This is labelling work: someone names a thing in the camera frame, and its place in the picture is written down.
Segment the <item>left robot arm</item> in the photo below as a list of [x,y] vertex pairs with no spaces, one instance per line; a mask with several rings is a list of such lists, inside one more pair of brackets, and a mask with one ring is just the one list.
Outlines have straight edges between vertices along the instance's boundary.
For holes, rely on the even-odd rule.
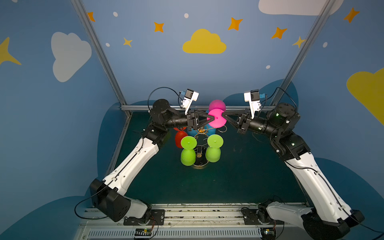
[[148,220],[150,206],[139,200],[125,196],[134,178],[156,155],[169,138],[169,130],[173,128],[200,129],[217,120],[216,116],[199,110],[185,113],[171,107],[165,99],[154,102],[149,113],[151,122],[142,133],[136,147],[125,160],[103,180],[93,180],[90,184],[92,204],[114,222],[122,218]]

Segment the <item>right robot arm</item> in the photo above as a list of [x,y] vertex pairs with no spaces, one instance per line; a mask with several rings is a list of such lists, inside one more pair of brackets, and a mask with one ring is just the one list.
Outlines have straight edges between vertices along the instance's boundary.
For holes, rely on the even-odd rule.
[[280,103],[264,118],[241,111],[225,111],[222,117],[236,127],[238,133],[250,131],[268,137],[279,158],[293,172],[313,203],[312,207],[300,208],[267,200],[259,205],[256,213],[261,224],[282,221],[305,230],[314,240],[338,240],[364,221],[362,212],[351,209],[338,195],[307,143],[293,132],[300,119],[296,107]]

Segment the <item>magenta plastic wine glass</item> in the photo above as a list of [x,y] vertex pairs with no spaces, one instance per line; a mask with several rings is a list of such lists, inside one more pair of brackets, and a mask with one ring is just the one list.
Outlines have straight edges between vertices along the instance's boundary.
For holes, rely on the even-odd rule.
[[221,100],[214,100],[209,104],[208,114],[214,117],[214,120],[209,123],[213,128],[223,127],[227,120],[222,116],[226,111],[226,104]]

